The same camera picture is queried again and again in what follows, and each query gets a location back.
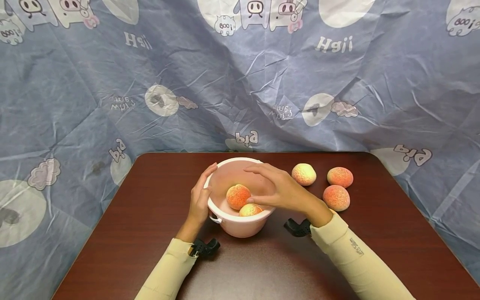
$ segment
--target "orange peach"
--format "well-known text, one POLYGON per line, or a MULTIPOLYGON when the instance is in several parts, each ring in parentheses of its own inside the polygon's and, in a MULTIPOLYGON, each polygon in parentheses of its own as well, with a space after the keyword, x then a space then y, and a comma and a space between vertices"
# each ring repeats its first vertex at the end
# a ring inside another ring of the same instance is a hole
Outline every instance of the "orange peach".
POLYGON ((324 191, 324 201, 330 209, 341 212, 350 206, 350 195, 344 187, 331 185, 324 191))
POLYGON ((247 204, 247 199, 251 196, 249 189, 241 184, 237 184, 228 189, 227 203, 231 208, 239 210, 247 204))
POLYGON ((353 183, 353 174, 346 168, 336 167, 328 171, 327 181, 332 185, 347 188, 353 183))
POLYGON ((292 178, 300 185, 311 185, 317 179, 317 173, 309 164, 298 164, 292 170, 292 178))
POLYGON ((262 211, 264 210, 258 205, 253 203, 248 203, 241 208, 239 212, 239 216, 253 216, 261 213, 262 211))

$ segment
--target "plastic bucket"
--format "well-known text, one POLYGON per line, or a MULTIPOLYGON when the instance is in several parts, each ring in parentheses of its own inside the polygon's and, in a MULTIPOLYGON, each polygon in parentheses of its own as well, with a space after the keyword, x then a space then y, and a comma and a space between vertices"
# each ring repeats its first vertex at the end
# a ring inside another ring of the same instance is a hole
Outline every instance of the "plastic bucket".
POLYGON ((275 193, 273 183, 262 175, 243 171, 252 164, 261 164, 257 159, 236 157, 218 164, 218 169, 207 178, 204 187, 210 186, 212 192, 208 199, 208 208, 216 216, 210 216, 223 230, 236 238, 248 238, 257 234, 265 225, 274 207, 261 205, 264 210, 253 216, 239 216, 239 212, 227 203, 227 191, 235 184, 246 186, 252 195, 262 196, 275 193))

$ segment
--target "wooden table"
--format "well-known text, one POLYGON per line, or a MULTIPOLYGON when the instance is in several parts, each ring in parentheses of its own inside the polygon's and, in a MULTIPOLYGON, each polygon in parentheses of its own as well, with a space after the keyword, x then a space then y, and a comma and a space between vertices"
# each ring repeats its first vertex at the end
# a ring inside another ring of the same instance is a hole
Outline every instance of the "wooden table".
MULTIPOLYGON (((190 190, 211 163, 247 156, 290 171, 311 164, 317 196, 333 167, 350 169, 352 202, 340 213, 417 300, 480 299, 480 289, 380 161, 367 153, 158 153, 137 159, 54 300, 133 300, 187 216, 190 190)), ((200 238, 217 238, 213 260, 198 260, 178 300, 358 299, 311 238, 282 227, 277 209, 255 237, 237 239, 207 220, 200 238)))

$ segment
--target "cream long sleeve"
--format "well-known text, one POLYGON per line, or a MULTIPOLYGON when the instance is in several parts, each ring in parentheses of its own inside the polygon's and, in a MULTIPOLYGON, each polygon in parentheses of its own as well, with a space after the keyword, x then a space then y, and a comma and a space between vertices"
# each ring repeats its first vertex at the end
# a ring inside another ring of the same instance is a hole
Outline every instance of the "cream long sleeve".
POLYGON ((328 255, 361 300, 415 300, 393 271, 337 214, 312 239, 328 255))
POLYGON ((175 300, 181 284, 197 260, 197 257, 188 255, 191 246, 191 243, 172 239, 135 300, 175 300))

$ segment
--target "wrinkled fabric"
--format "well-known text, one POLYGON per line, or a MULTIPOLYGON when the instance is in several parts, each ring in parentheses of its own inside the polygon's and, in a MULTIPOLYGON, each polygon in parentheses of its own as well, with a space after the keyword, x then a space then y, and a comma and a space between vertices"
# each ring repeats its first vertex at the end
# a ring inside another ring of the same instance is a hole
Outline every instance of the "wrinkled fabric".
POLYGON ((479 28, 480 0, 0 0, 0 298, 49 299, 146 152, 370 152, 479 282, 479 28))

